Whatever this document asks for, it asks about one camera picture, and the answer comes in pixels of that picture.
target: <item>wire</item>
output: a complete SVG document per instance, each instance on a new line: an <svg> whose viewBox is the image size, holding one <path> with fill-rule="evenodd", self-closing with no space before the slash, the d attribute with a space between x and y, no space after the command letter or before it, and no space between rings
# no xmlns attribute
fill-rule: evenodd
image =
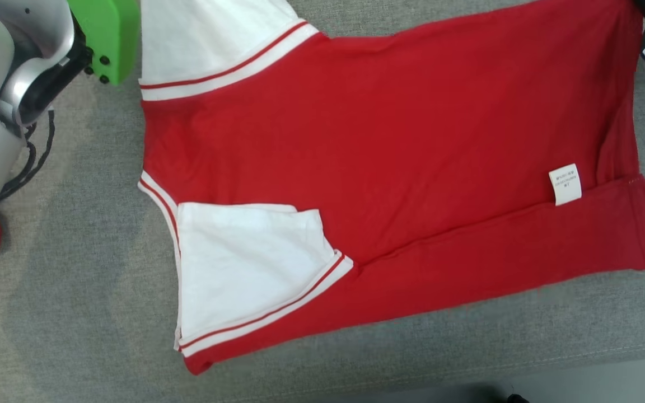
<svg viewBox="0 0 645 403"><path fill-rule="evenodd" d="M56 126L54 125L54 110L49 110L49 138L46 140L46 150L41 154L39 163L37 163L34 168L34 161L36 161L36 147L31 143L31 141L29 141L29 138L31 138L31 135L34 134L35 130L36 123L31 125L24 135L24 138L26 139L26 147L29 149L29 157L20 174L16 175L16 177L11 179L11 181L8 181L3 187L2 193L0 193L0 203L19 191L22 187L26 186L26 184L28 184L37 173L39 173L46 163L46 159L49 158L49 154L51 153L52 145L54 143L54 133L56 133Z"/></svg>

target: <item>care tag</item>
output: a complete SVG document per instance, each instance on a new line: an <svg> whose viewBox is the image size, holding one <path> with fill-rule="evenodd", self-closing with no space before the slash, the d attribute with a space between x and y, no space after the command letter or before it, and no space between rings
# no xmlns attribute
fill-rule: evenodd
<svg viewBox="0 0 645 403"><path fill-rule="evenodd" d="M575 163L551 171L549 179L551 179L551 184L554 186L557 206L581 199L581 180Z"/></svg>

